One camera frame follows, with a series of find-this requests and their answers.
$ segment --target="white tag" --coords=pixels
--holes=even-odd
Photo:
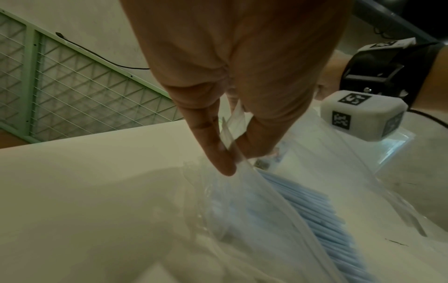
[[[407,48],[411,45],[416,44],[417,41],[415,40],[415,37],[413,38],[406,38],[402,40],[394,40],[394,41],[388,41],[388,42],[382,42],[382,43],[375,43],[375,44],[369,44],[364,47],[361,47],[358,52],[360,51],[367,51],[367,50],[379,50],[379,49],[393,49],[393,48]]]

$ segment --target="black wrist strap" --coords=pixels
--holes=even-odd
[[[444,45],[437,42],[393,47],[400,42],[361,48],[347,64],[340,89],[400,97],[411,107]]]

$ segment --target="forearm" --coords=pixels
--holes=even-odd
[[[448,47],[437,55],[413,108],[448,111]]]

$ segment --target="brown floor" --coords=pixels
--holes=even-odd
[[[0,149],[27,144],[29,143],[16,137],[15,135],[12,135],[7,131],[0,130]]]

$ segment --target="green metal post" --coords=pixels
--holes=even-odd
[[[22,93],[19,108],[18,130],[20,136],[29,136],[38,52],[39,33],[32,26],[27,25],[23,55]]]

